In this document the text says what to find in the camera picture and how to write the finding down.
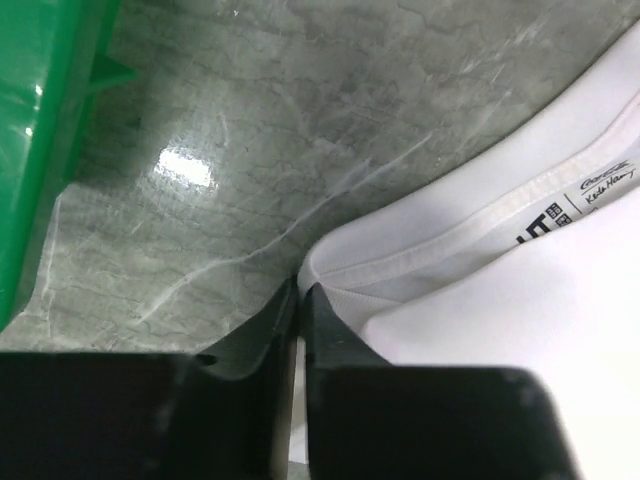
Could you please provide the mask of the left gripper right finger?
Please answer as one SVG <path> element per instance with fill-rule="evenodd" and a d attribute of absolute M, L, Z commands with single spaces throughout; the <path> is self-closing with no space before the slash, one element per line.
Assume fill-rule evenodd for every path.
<path fill-rule="evenodd" d="M 571 479 L 534 377 L 496 367 L 394 366 L 334 312 L 302 304 L 308 467 L 314 479 Z"/>

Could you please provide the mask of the white printed t-shirt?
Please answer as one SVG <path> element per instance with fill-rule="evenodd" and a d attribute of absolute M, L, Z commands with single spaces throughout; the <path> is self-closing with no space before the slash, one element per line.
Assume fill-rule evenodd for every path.
<path fill-rule="evenodd" d="M 638 477 L 637 89 L 568 94 L 327 234 L 298 282 L 395 364 L 531 372 L 581 478 Z"/>

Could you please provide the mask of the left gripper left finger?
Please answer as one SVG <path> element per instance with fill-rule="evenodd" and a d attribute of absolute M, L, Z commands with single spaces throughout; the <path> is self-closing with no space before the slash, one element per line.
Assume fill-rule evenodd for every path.
<path fill-rule="evenodd" d="M 5 352 L 5 479 L 283 479 L 298 292 L 197 354 Z"/>

